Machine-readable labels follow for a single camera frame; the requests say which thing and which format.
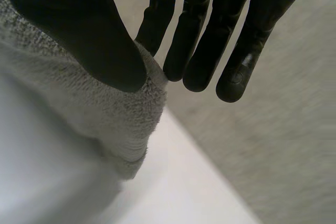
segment folded towel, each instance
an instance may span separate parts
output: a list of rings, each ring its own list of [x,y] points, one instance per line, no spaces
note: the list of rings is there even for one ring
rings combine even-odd
[[[167,79],[139,44],[147,80],[136,93],[86,73],[66,50],[0,0],[0,67],[41,95],[79,134],[96,139],[126,179],[142,164],[166,100]]]

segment black glove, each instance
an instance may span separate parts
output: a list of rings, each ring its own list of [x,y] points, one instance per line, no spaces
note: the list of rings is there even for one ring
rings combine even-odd
[[[164,64],[171,81],[183,78],[191,91],[209,84],[246,0],[213,0],[209,23],[196,43],[210,0],[184,0],[172,45]],[[216,93],[226,102],[239,100],[259,55],[277,20],[295,0],[251,0],[248,15],[235,49],[217,84]],[[150,0],[136,40],[153,55],[160,47],[174,12],[175,0]]]
[[[113,0],[11,0],[16,10],[66,48],[94,78],[139,90],[146,70]]]

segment terry cloth towel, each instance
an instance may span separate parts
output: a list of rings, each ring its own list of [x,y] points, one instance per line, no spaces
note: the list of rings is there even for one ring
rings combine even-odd
[[[109,87],[0,0],[0,67],[36,93],[76,132],[100,142],[121,177],[133,178],[166,100],[167,79],[139,44],[147,80],[136,93]]]

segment glove finger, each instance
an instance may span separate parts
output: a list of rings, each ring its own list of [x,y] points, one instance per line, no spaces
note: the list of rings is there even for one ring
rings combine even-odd
[[[150,0],[149,7],[144,11],[143,21],[135,40],[153,56],[161,45],[174,9],[175,0]]]
[[[210,0],[184,0],[183,11],[163,66],[170,81],[182,79],[200,35],[209,2]]]

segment gray floor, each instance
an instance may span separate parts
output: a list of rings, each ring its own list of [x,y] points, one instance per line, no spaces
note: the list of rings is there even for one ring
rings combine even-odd
[[[132,37],[148,1],[115,0]],[[160,64],[181,9],[177,0]],[[228,104],[215,84],[246,10],[206,91],[171,83],[168,106],[265,224],[335,223],[336,0],[297,0],[269,38],[244,97]]]

